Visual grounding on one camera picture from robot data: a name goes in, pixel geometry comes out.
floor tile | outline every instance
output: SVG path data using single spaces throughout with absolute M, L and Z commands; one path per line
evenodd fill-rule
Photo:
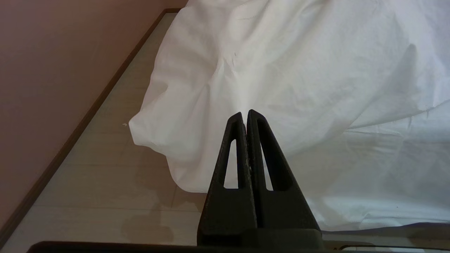
M 88 133 L 129 133 L 128 122 L 138 108 L 102 106 L 87 126 Z
M 1 253 L 41 241 L 195 245 L 199 212 L 32 207 Z
M 169 170 L 166 156 L 153 151 L 149 147 L 135 145 L 133 139 L 128 140 L 128 144 L 126 145 L 118 164 L 126 166 L 164 167 Z
M 206 193 L 191 193 L 184 191 L 177 186 L 175 196 L 173 198 L 172 210 L 201 212 L 203 210 L 205 200 Z
M 123 81 L 123 86 L 117 86 L 110 93 L 108 98 L 103 103 L 102 107 L 106 108 L 118 108 L 122 111 L 125 109 L 130 112 L 136 114 L 139 112 L 142 101 L 144 100 L 144 95 L 149 85 L 150 77 L 143 78 L 142 80 L 139 77 L 130 77 L 126 78 Z
M 64 164 L 116 165 L 130 138 L 129 133 L 83 133 Z
M 35 205 L 170 209 L 175 189 L 166 168 L 63 165 Z

white fabric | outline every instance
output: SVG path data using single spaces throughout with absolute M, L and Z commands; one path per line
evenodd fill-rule
M 179 187 L 206 192 L 227 119 L 254 109 L 322 229 L 450 221 L 449 11 L 439 0 L 190 1 L 133 140 L 167 156 Z

bed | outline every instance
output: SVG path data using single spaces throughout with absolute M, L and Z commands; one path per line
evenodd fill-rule
M 180 188 L 206 192 L 227 119 L 254 109 L 322 230 L 448 223 L 449 10 L 438 0 L 190 1 L 161 44 L 133 140 L 167 156 Z

white sheet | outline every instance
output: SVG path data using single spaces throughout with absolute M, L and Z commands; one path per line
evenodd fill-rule
M 438 0 L 190 1 L 130 121 L 134 142 L 165 154 L 182 189 L 206 192 L 227 119 L 255 109 L 322 229 L 450 221 L 450 125 L 438 110 L 450 100 L 449 10 Z

beige tile floor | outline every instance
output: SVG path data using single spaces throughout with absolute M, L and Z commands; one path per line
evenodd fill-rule
M 205 194 L 181 190 L 166 158 L 134 145 L 140 108 L 166 14 L 1 253 L 44 240 L 195 245 Z

